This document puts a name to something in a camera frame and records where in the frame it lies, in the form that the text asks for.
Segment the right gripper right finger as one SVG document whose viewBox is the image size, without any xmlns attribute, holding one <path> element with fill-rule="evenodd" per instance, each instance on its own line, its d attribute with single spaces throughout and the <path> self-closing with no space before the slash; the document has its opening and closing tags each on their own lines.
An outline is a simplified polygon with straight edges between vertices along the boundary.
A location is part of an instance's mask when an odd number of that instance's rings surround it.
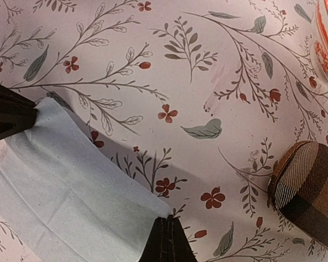
<svg viewBox="0 0 328 262">
<path fill-rule="evenodd" d="M 168 217 L 168 261 L 195 262 L 196 258 L 188 243 L 181 222 L 178 218 Z"/>
</svg>

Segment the blue cleaning cloth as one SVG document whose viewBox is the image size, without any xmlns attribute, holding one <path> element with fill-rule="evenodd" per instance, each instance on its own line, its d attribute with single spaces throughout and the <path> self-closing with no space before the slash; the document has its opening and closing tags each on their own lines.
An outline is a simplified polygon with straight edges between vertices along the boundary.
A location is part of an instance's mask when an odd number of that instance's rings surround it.
<svg viewBox="0 0 328 262">
<path fill-rule="evenodd" d="M 169 206 L 124 174 L 53 99 L 6 139 L 0 215 L 43 261 L 137 261 Z"/>
</svg>

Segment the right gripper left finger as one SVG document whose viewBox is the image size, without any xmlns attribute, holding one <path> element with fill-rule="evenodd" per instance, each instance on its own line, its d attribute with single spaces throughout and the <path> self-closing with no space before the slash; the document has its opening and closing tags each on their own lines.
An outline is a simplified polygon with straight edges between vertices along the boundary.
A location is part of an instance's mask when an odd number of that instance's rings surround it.
<svg viewBox="0 0 328 262">
<path fill-rule="evenodd" d="M 168 260 L 167 229 L 166 218 L 155 219 L 139 262 L 165 262 Z"/>
</svg>

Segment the brown striped glasses case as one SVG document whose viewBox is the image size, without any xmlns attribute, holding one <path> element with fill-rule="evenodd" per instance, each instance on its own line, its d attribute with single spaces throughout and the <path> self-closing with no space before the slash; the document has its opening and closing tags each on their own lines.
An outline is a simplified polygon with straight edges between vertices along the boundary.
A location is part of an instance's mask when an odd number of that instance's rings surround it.
<svg viewBox="0 0 328 262">
<path fill-rule="evenodd" d="M 277 161 L 268 185 L 272 206 L 328 249 L 328 147 L 295 143 Z"/>
</svg>

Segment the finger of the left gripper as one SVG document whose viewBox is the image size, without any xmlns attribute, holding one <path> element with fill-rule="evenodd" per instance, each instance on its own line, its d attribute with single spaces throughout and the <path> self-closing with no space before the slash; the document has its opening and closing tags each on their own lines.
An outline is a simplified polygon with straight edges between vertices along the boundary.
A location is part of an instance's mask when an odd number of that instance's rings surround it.
<svg viewBox="0 0 328 262">
<path fill-rule="evenodd" d="M 24 112 L 0 112 L 0 140 L 32 128 L 37 116 L 37 109 Z"/>
<path fill-rule="evenodd" d="M 36 104 L 0 84 L 0 122 L 35 123 Z"/>
</svg>

